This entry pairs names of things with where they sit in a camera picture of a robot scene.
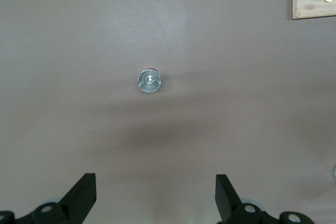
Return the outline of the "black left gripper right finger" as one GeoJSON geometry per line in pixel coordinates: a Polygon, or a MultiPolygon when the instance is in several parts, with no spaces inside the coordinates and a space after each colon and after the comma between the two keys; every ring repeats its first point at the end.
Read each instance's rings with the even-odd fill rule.
{"type": "Polygon", "coordinates": [[[315,224],[299,212],[285,211],[277,219],[255,204],[242,202],[225,174],[216,175],[215,202],[221,218],[218,224],[315,224]]]}

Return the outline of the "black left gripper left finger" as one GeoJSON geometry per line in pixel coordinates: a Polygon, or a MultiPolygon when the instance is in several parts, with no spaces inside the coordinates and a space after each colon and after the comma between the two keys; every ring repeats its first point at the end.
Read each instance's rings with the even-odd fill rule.
{"type": "Polygon", "coordinates": [[[83,224],[96,200],[96,175],[86,173],[59,202],[42,204],[17,219],[12,211],[0,211],[0,224],[83,224]]]}

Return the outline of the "steel double jigger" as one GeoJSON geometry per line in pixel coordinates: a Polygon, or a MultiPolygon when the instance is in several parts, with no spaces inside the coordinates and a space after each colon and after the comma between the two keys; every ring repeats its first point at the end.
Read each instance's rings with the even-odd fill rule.
{"type": "Polygon", "coordinates": [[[145,69],[139,74],[138,85],[143,92],[153,93],[161,86],[161,76],[156,69],[145,69]]]}

